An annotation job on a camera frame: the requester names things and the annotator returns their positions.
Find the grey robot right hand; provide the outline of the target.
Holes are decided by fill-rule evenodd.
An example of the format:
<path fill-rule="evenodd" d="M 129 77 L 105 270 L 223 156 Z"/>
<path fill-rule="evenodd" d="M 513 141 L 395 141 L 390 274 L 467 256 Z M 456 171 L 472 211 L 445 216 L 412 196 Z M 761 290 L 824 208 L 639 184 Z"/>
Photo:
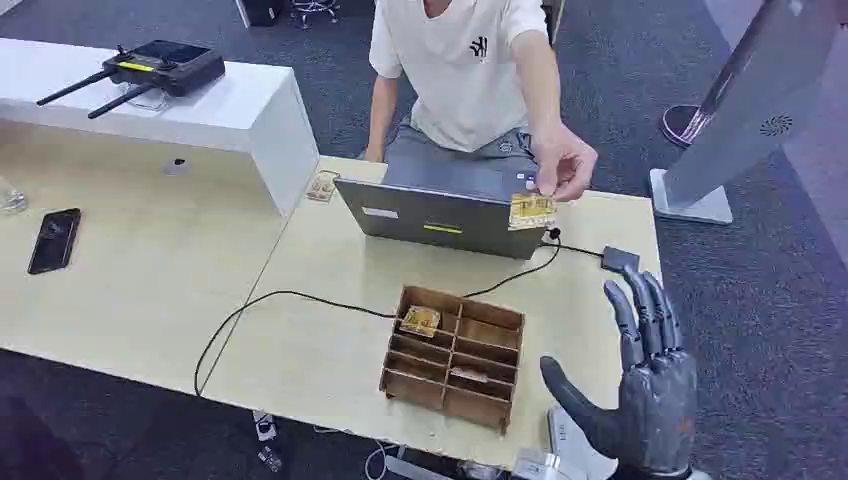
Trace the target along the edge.
<path fill-rule="evenodd" d="M 598 454 L 614 460 L 614 479 L 690 479 L 697 410 L 697 367 L 683 346 L 680 318 L 659 281 L 626 267 L 630 296 L 614 281 L 603 291 L 619 331 L 618 405 L 602 409 L 540 358 L 543 381 Z"/>

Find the person's left hand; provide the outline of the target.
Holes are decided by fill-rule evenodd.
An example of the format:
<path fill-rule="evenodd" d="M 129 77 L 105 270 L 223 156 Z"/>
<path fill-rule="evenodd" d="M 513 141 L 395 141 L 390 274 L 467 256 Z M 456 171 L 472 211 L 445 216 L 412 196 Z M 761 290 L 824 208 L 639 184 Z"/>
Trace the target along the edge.
<path fill-rule="evenodd" d="M 542 195 L 561 202 L 579 199 L 590 185 L 597 151 L 564 124 L 531 130 L 538 165 L 536 185 Z"/>

